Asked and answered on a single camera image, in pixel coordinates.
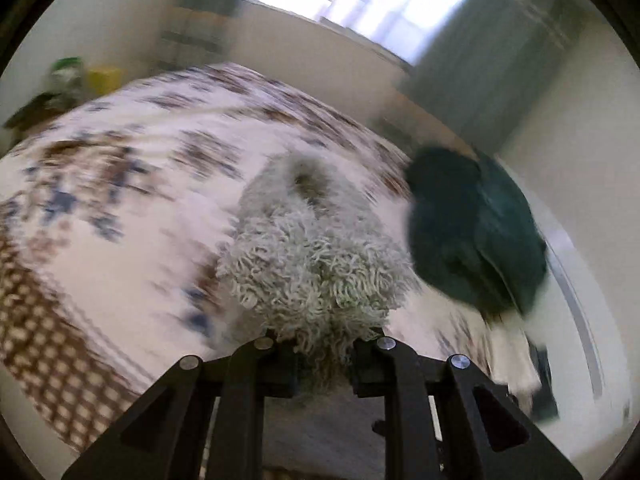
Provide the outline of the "grey fluffy pants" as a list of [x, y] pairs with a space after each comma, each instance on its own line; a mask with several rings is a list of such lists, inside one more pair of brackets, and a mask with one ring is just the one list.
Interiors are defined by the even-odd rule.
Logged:
[[302, 153], [271, 157], [244, 188], [217, 276], [231, 337], [293, 341], [309, 390], [342, 382], [355, 341], [372, 339], [416, 284], [362, 194]]

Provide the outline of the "white folded cloth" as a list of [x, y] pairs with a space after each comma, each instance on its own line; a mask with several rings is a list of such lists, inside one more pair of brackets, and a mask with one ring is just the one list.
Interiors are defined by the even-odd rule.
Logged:
[[487, 351], [491, 379], [505, 385], [518, 400], [520, 409], [529, 415], [541, 380], [530, 357], [528, 339], [518, 315], [503, 315], [497, 323], [489, 325]]

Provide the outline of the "dark green plush blanket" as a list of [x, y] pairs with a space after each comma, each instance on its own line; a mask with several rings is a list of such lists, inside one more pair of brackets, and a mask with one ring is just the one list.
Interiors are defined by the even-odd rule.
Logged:
[[429, 145], [409, 162], [405, 180], [416, 275], [487, 321], [529, 314], [547, 276], [547, 244], [506, 170], [482, 152]]

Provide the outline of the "floral bed cover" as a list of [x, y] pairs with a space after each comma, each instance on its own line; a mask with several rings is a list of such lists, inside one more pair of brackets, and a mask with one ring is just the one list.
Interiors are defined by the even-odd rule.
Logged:
[[[176, 359], [231, 353], [217, 269], [244, 188], [277, 154], [334, 166], [406, 249], [405, 155], [282, 82], [209, 65], [56, 118], [1, 161], [1, 361], [50, 428], [88, 448]], [[488, 370], [488, 328], [421, 283], [387, 333]]]

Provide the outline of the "yellow box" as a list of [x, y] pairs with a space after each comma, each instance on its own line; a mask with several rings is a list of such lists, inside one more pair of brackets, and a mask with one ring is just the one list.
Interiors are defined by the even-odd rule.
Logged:
[[87, 81], [96, 96], [105, 96], [122, 86], [122, 70], [115, 66], [91, 67], [87, 70]]

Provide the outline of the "green and white clutter pile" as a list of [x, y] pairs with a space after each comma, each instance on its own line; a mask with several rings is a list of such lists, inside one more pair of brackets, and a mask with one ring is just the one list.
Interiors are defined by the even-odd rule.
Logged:
[[73, 107], [87, 96], [85, 64], [81, 58], [59, 58], [50, 67], [48, 90], [58, 107]]

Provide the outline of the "green curtain right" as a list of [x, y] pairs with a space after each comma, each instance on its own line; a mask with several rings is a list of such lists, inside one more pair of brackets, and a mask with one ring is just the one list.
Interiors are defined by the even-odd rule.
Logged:
[[548, 90], [585, 12], [575, 0], [464, 0], [399, 81], [374, 130], [495, 155]]

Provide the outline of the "green curtain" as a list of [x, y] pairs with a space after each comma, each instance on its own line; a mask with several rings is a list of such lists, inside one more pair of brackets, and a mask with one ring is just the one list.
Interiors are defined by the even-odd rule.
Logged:
[[495, 155], [548, 90], [585, 12], [575, 0], [464, 0], [399, 81], [374, 130]]
[[226, 58], [243, 0], [175, 0], [157, 39], [155, 68], [183, 70]]

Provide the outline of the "green curtain left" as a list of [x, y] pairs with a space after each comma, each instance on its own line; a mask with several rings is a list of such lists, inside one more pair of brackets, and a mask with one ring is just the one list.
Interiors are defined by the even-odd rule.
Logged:
[[155, 68], [183, 70], [226, 58], [243, 0], [175, 0], [157, 39]]

